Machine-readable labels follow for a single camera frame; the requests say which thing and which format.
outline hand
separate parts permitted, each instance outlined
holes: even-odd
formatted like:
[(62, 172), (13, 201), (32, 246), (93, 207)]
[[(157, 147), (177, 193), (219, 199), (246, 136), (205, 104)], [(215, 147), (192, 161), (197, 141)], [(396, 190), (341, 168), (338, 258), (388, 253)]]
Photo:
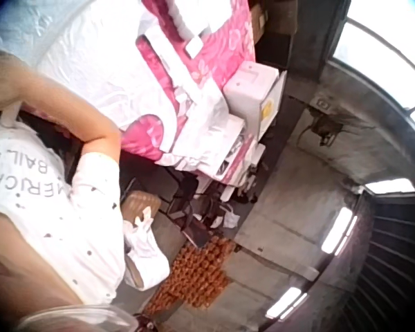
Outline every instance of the hand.
[(23, 101), (23, 89), (32, 76), (33, 72), (24, 62), (0, 51), (0, 111)]

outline white cloth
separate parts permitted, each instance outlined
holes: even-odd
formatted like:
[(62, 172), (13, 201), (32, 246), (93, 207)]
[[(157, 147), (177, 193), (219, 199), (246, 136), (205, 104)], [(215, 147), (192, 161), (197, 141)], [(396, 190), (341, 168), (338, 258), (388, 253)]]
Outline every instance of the white cloth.
[(151, 217), (151, 207), (143, 210), (143, 221), (136, 217), (133, 227), (128, 221), (124, 221), (124, 238), (127, 245), (132, 249), (127, 256), (134, 262), (140, 273), (143, 286), (137, 287), (131, 276), (131, 272), (126, 269), (124, 280), (126, 283), (140, 291), (150, 289), (169, 275), (170, 268), (166, 256), (158, 247), (151, 225), (154, 219)]
[(0, 125), (0, 212), (85, 304), (108, 304), (125, 273), (118, 164), (81, 157), (72, 187), (61, 160), (24, 124)]

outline woman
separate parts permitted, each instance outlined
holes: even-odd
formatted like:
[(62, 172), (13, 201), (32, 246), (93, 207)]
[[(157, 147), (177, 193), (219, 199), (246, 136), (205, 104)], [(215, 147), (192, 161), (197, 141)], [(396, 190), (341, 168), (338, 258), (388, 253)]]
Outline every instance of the woman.
[(22, 101), (83, 143), (72, 186), (22, 123), (0, 125), (0, 314), (11, 324), (64, 305), (108, 304), (125, 273), (120, 132), (97, 109), (0, 52), (0, 110)]

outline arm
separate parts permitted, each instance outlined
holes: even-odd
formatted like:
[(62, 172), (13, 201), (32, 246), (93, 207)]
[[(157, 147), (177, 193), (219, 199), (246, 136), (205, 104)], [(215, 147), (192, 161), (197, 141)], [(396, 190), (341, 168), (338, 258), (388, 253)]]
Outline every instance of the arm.
[(82, 154), (100, 152), (118, 163), (120, 131), (110, 119), (16, 57), (0, 53), (0, 109), (16, 100), (44, 111), (65, 126), (84, 142)]

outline white t-shirt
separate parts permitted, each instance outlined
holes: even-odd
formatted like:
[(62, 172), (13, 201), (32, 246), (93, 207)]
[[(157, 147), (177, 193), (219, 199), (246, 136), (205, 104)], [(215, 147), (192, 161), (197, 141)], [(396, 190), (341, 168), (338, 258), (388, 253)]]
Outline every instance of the white t-shirt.
[(85, 304), (107, 304), (125, 273), (118, 164), (81, 157), (72, 187), (36, 133), (0, 125), (0, 212)]

